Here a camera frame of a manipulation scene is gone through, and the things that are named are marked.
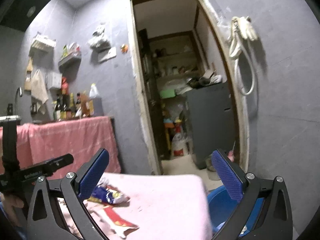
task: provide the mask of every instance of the blue plastic bin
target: blue plastic bin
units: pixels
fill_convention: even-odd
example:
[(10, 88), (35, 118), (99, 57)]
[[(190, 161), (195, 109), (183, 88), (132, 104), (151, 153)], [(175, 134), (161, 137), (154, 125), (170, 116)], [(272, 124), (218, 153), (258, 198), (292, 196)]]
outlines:
[[(225, 186), (220, 186), (210, 192), (208, 195), (208, 204), (212, 231), (217, 233), (219, 231), (217, 227), (231, 216), (238, 202), (230, 198)], [(258, 198), (246, 223), (247, 230), (241, 236), (246, 235), (252, 229), (257, 216), (260, 214), (262, 204), (263, 198)]]

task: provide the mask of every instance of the floor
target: floor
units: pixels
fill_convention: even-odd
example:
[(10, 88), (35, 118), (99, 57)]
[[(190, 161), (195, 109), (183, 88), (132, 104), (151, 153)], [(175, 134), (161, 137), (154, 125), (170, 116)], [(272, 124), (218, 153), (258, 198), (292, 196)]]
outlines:
[(191, 155), (176, 157), (172, 160), (161, 161), (164, 175), (195, 174), (201, 177), (208, 191), (222, 185), (221, 180), (211, 180), (207, 169), (199, 170), (191, 159)]

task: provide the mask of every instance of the dark door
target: dark door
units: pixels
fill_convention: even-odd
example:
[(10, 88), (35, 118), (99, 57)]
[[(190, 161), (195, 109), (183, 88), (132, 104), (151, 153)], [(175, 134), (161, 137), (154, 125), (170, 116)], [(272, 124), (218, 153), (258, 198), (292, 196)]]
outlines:
[(165, 137), (161, 100), (154, 71), (154, 65), (157, 64), (157, 62), (152, 59), (152, 52), (150, 49), (146, 29), (139, 31), (138, 41), (143, 79), (146, 88), (146, 97), (148, 100), (148, 107), (150, 112), (153, 136), (156, 144), (156, 150), (159, 160), (168, 159), (170, 157), (170, 153)]

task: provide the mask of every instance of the silver screw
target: silver screw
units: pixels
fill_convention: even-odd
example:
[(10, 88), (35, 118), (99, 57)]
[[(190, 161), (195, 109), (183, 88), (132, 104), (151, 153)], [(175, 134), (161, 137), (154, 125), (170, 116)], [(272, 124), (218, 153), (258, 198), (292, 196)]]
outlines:
[(280, 177), (280, 176), (277, 176), (277, 181), (278, 181), (278, 182), (283, 182), (283, 178)]
[(44, 181), (44, 176), (40, 176), (40, 177), (38, 178), (38, 182), (42, 182), (42, 181)]
[(68, 179), (72, 179), (74, 176), (75, 176), (74, 172), (68, 172), (66, 175)]
[(254, 174), (249, 172), (249, 173), (247, 173), (246, 177), (248, 179), (254, 179)]

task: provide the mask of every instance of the human hand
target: human hand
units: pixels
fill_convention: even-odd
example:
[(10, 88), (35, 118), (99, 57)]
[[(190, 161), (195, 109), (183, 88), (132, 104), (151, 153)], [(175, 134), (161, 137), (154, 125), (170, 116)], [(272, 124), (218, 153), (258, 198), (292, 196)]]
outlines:
[(18, 227), (21, 227), (14, 207), (23, 208), (23, 201), (14, 195), (4, 195), (0, 193), (1, 202), (4, 211), (7, 213), (9, 221)]

